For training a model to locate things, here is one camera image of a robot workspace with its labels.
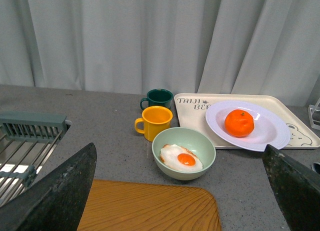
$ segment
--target mandarin orange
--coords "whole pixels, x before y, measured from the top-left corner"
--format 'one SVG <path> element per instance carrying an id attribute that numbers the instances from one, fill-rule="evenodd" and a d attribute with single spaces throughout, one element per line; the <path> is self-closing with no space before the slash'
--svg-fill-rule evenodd
<path id="1" fill-rule="evenodd" d="M 230 135 L 243 138 L 254 130 L 254 118 L 247 111 L 235 109 L 226 116 L 224 127 Z"/>

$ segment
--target tray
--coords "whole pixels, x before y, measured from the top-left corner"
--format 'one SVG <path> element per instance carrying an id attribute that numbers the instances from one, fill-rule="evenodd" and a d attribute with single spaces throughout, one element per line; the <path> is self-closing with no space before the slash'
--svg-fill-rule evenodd
<path id="1" fill-rule="evenodd" d="M 180 126 L 203 133 L 212 141 L 216 149 L 241 149 L 216 135 L 206 121 L 207 109 L 214 103 L 226 100 L 253 103 L 278 115 L 291 132 L 291 140 L 284 149 L 316 149 L 320 147 L 320 138 L 282 102 L 268 95 L 179 93 L 174 96 L 174 102 Z"/>
<path id="2" fill-rule="evenodd" d="M 221 231 L 215 198 L 199 187 L 93 180 L 78 231 Z"/>

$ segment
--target cartoon bear drawing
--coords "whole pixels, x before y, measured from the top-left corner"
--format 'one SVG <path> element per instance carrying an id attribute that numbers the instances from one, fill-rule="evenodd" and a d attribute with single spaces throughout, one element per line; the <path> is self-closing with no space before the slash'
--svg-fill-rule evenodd
<path id="1" fill-rule="evenodd" d="M 290 133 L 291 133 L 291 140 L 288 144 L 288 146 L 293 146 L 290 143 L 297 143 L 301 144 L 300 146 L 312 146 L 312 140 L 308 136 L 304 135 L 302 132 L 299 131 L 299 128 L 295 126 L 294 124 L 287 123 L 286 124 L 289 127 Z"/>

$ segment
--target gray countertop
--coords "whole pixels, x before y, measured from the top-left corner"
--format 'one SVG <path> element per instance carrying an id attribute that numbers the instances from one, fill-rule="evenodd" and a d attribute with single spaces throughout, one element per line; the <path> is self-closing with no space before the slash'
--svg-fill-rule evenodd
<path id="1" fill-rule="evenodd" d="M 43 166 L 37 181 L 88 143 L 97 149 L 96 179 L 179 185 L 208 190 L 216 199 L 225 231 L 283 231 L 289 227 L 278 207 L 262 162 L 262 153 L 244 149 L 217 150 L 212 167 L 201 177 L 179 181 L 157 167 L 152 143 L 136 133 L 143 95 L 0 85 L 0 112 L 64 114 L 70 129 Z M 288 107 L 308 127 L 306 107 Z M 172 127 L 179 126 L 175 106 Z M 312 129 L 318 136 L 320 131 Z M 318 149 L 283 152 L 310 167 Z"/>

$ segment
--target green bowl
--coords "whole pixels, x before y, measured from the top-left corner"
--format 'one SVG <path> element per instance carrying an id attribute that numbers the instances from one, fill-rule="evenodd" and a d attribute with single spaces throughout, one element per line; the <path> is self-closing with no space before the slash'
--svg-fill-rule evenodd
<path id="1" fill-rule="evenodd" d="M 193 152 L 202 162 L 203 169 L 195 172 L 183 172 L 166 166 L 160 160 L 160 150 L 164 145 L 179 145 Z M 157 166 L 168 176 L 177 180 L 194 180 L 211 167 L 216 159 L 216 148 L 202 133 L 186 128 L 172 127 L 160 132 L 152 142 L 152 153 Z"/>

